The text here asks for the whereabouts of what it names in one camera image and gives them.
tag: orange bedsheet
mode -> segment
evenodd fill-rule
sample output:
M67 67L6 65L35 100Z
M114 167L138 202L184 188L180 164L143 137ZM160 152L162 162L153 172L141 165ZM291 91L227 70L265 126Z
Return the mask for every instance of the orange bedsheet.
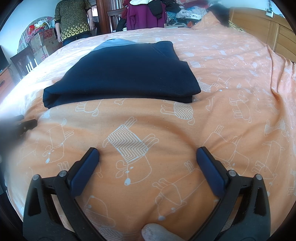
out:
M43 89L111 38L172 41L202 92L192 104L104 99L44 108ZM117 64L132 71L124 56L114 60L114 70ZM218 201L195 159L196 149L206 146L227 169L264 177L274 232L296 199L295 69L211 13L192 29L141 29L70 43L29 73L0 106L1 115L38 119L9 160L11 202L22 217L34 174L55 176L95 147L100 164L77 201L106 238L141 240L141 228L155 222L188 239ZM70 228L60 209L59 214Z

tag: folded dark blue garment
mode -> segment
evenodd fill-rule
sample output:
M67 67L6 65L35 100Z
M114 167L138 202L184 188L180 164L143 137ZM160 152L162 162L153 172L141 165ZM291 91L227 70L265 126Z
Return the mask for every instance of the folded dark blue garment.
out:
M47 108L111 98L153 98L191 103L200 87L172 42L105 47L81 58L44 89Z

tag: jeans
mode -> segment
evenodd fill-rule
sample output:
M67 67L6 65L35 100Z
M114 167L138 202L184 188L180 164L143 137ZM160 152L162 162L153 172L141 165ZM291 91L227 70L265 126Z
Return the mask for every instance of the jeans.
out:
M66 46L67 44L71 43L71 42L74 42L76 40L79 40L79 39L85 39L85 38L88 38L90 37L91 34L90 32L85 32L85 33L82 33L82 34L79 34L77 36L73 36L73 37L70 37L70 38L67 38L63 41L63 46Z

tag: person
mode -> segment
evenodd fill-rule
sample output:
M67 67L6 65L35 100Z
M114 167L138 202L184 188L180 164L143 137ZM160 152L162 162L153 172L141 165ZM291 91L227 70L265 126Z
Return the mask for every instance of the person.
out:
M55 9L57 40L63 46L82 38L90 37L94 29L94 19L89 0L62 0Z

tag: finger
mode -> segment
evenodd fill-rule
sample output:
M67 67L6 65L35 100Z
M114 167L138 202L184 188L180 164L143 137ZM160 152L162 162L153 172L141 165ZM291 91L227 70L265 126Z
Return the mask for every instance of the finger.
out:
M145 241L184 241L156 223L145 225L142 229L142 236Z

